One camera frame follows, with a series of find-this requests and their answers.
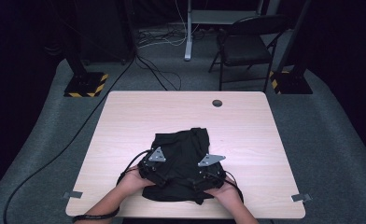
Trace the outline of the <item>white metal desk frame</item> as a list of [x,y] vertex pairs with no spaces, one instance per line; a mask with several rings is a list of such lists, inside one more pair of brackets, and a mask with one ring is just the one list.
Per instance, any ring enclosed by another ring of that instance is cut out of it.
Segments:
[[193,24],[218,24],[226,25],[233,24],[235,21],[245,17],[255,17],[261,14],[263,0],[258,0],[257,8],[249,11],[237,10],[207,10],[207,9],[193,9],[191,6],[192,0],[188,0],[187,12],[187,37],[184,60],[188,62],[191,59],[192,51],[192,34],[194,28]]

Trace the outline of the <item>black folding chair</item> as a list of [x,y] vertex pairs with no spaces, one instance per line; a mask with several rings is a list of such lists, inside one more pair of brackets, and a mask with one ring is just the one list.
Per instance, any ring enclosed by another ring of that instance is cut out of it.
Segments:
[[222,90],[224,83],[232,82],[224,78],[225,67],[267,64],[264,77],[254,77],[254,80],[264,80],[263,92],[269,82],[269,75],[273,65],[278,38],[284,34],[289,26],[289,18],[285,15],[263,15],[247,17],[234,22],[226,31],[217,35],[218,51],[208,72],[219,65],[218,88]]

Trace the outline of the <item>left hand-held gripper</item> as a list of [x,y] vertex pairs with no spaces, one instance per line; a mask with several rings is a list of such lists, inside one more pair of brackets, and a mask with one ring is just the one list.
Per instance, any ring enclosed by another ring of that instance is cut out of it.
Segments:
[[166,162],[160,147],[151,149],[139,162],[138,169],[142,178],[145,178],[158,187],[166,184],[167,177],[162,174],[161,166]]

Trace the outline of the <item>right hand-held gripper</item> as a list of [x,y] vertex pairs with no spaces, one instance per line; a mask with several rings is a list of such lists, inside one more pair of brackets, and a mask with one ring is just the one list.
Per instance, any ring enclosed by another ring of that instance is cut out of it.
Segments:
[[195,190],[219,189],[224,184],[226,172],[221,161],[225,156],[206,154],[198,163],[199,177],[193,182]]

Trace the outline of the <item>black stand yellow-striped base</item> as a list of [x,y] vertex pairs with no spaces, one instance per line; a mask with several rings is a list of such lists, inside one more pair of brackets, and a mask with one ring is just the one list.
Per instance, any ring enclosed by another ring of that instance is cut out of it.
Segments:
[[289,57],[292,55],[292,49],[296,44],[297,36],[301,31],[303,21],[307,14],[308,8],[312,0],[305,0],[300,17],[297,20],[294,31],[287,44],[286,50],[281,58],[276,70],[270,75],[272,86],[276,94],[312,94],[312,90],[306,82],[303,74],[306,70],[308,55],[304,53],[304,49],[298,50],[298,59],[290,71],[284,71],[284,67],[288,65]]
[[66,60],[73,71],[73,77],[64,90],[66,97],[95,97],[105,86],[108,74],[88,72],[72,49],[64,51]]

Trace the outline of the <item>person's left hand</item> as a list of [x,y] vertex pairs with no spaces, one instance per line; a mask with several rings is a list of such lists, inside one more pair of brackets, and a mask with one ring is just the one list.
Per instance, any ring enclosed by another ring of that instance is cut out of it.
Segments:
[[128,171],[125,173],[122,180],[118,183],[117,187],[120,192],[125,196],[130,196],[139,190],[154,186],[154,183],[148,179],[143,178],[139,174],[138,166],[130,167]]

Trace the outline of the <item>person's right hand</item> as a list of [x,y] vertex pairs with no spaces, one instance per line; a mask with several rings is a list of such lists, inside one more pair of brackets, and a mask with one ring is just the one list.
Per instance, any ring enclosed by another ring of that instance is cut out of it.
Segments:
[[232,208],[243,204],[237,189],[229,182],[225,182],[219,189],[208,189],[205,193],[212,195],[225,208]]

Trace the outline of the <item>black t-shirt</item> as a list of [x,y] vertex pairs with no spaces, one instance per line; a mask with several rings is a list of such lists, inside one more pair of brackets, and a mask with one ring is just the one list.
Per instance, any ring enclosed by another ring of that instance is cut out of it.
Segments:
[[199,177],[197,163],[208,154],[210,143],[207,129],[191,128],[177,133],[156,133],[153,148],[160,147],[166,162],[161,172],[167,177],[163,187],[145,187],[142,196],[155,202],[193,201],[202,204],[212,196],[205,190],[195,190],[193,182]]

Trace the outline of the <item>grey tape piece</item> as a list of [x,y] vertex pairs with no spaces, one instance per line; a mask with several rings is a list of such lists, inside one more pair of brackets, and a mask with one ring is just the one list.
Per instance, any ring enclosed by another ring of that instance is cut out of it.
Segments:
[[294,202],[303,202],[303,203],[305,203],[305,202],[311,201],[312,197],[308,193],[300,193],[300,194],[292,195],[291,200],[294,201]]
[[70,198],[77,198],[77,199],[80,199],[81,196],[82,196],[83,192],[80,192],[80,191],[66,191],[64,194],[63,194],[63,198],[65,199],[70,199]]

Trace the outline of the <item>dark cabinet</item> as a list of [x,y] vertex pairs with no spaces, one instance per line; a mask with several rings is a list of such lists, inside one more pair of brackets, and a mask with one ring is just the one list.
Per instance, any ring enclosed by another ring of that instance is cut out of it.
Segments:
[[125,0],[75,0],[80,57],[90,63],[126,63],[134,55]]

